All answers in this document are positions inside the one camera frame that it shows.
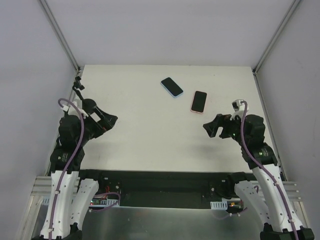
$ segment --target white table surface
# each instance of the white table surface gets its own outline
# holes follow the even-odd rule
[[[173,98],[160,85],[167,77],[183,95]],[[237,142],[209,138],[202,127],[216,114],[232,114],[236,99],[265,117],[250,67],[86,65],[82,84],[84,98],[118,121],[86,144],[81,169],[250,172]],[[203,114],[190,111],[195,91],[207,93]],[[265,136],[272,146],[268,128]]]

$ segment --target pink phone case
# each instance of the pink phone case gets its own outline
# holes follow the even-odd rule
[[[204,110],[203,110],[203,112],[199,112],[199,111],[193,111],[193,110],[191,110],[191,108],[192,108],[192,104],[194,103],[195,95],[196,95],[196,91],[194,91],[194,94],[193,94],[193,98],[192,98],[191,106],[190,106],[190,111],[191,111],[191,112],[193,112],[193,113],[196,113],[196,114],[203,114]]]

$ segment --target smartphone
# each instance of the smartphone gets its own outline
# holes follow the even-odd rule
[[[202,114],[205,110],[206,99],[206,92],[195,91],[191,105],[191,112]]]
[[[178,86],[178,84],[175,83],[171,79],[171,77],[167,77],[166,79],[161,81],[161,85],[171,94],[172,97],[177,98],[181,94],[184,93],[184,91],[181,89],[181,87]]]

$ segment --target cable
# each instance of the cable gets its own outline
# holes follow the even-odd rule
[[[99,212],[103,212],[105,210],[108,210],[110,208],[112,208],[114,205],[117,205],[119,202],[120,202],[120,199],[121,199],[121,196],[119,193],[117,192],[106,192],[106,193],[102,193],[102,194],[98,194],[98,195],[95,195],[94,197],[101,197],[101,196],[107,196],[107,195],[117,195],[118,196],[118,201],[114,202],[113,204],[111,204],[110,206],[106,206],[102,209],[99,209],[99,210],[93,210],[93,209],[90,209],[89,212],[94,212],[94,213],[99,213]]]
[[[256,185],[256,186],[254,186],[253,188],[256,189],[256,193],[258,194],[258,193],[259,193],[259,186]]]
[[[84,137],[84,132],[85,132],[84,118],[82,117],[82,114],[79,111],[79,109],[71,101],[69,101],[68,99],[65,99],[65,98],[60,98],[58,100],[58,104],[59,104],[60,107],[63,107],[63,105],[61,104],[61,101],[64,101],[64,102],[67,102],[68,104],[70,104],[76,110],[76,112],[78,113],[79,118],[80,118],[80,122],[81,122],[81,132],[80,132],[80,137],[79,137],[78,143],[77,143],[77,145],[76,145],[76,147],[75,147],[70,159],[65,164],[64,169],[63,169],[63,171],[61,173],[59,181],[58,181],[58,183],[56,185],[56,192],[59,192],[59,190],[60,190],[62,179],[64,178],[64,175],[65,175],[70,163],[72,162],[72,160],[74,159],[74,157],[77,154],[77,151],[80,148],[82,139]],[[50,222],[49,222],[49,229],[50,230],[53,229],[53,225],[54,225],[54,215],[55,215],[55,209],[56,209],[56,205],[57,205],[57,198],[58,198],[58,194],[55,194],[54,198],[53,198],[53,202],[52,202],[52,209],[51,209]],[[49,231],[49,239],[48,240],[52,240],[52,230]]]
[[[243,112],[243,116],[242,116],[242,120],[241,120],[241,127],[240,127],[240,134],[241,134],[241,141],[242,141],[242,146],[246,152],[246,154],[248,154],[249,158],[254,161],[254,163],[259,167],[261,168],[273,181],[273,183],[275,184],[276,188],[278,189],[279,191],[279,194],[281,196],[281,199],[283,201],[283,204],[284,204],[284,208],[286,210],[286,213],[289,217],[289,221],[290,221],[290,224],[291,224],[291,227],[292,227],[292,230],[293,230],[293,234],[294,234],[294,237],[295,237],[295,240],[299,240],[299,237],[298,237],[298,232],[297,232],[297,229],[296,229],[296,226],[295,226],[295,223],[292,221],[292,215],[291,215],[291,212],[290,212],[290,209],[289,209],[289,205],[287,203],[287,200],[286,200],[286,197],[284,195],[284,192],[282,191],[281,187],[279,186],[279,184],[277,184],[277,180],[276,178],[271,174],[271,172],[269,172],[260,162],[258,162],[254,156],[252,156],[252,154],[250,153],[247,145],[246,145],[246,142],[245,142],[245,135],[244,135],[244,127],[245,127],[245,119],[246,119],[246,114],[247,114],[247,110],[248,110],[248,103],[246,101],[242,101],[241,102],[242,104],[244,104],[244,112]]]
[[[109,193],[109,191],[110,191],[110,187],[109,187],[109,186],[106,186],[105,192],[106,192],[106,193]],[[107,199],[107,195],[104,195],[104,196],[100,199],[100,201],[105,200],[105,199]]]
[[[235,217],[235,216],[240,217],[240,214],[243,214],[243,213],[246,212],[247,210],[248,210],[248,208],[245,207],[241,212],[238,212],[238,213],[229,213],[228,215],[225,215],[225,216],[222,216],[222,217],[218,217],[218,216],[216,216],[216,215],[214,215],[214,214],[212,213],[212,216],[213,216],[215,219],[217,219],[217,220],[225,220],[225,219],[230,218],[230,217]]]

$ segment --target white wall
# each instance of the white wall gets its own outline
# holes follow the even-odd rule
[[[258,73],[285,172],[320,237],[320,1],[305,0]]]
[[[48,0],[81,66],[254,67],[293,0]]]
[[[36,0],[4,1],[0,32],[0,233],[12,240],[75,73]]]

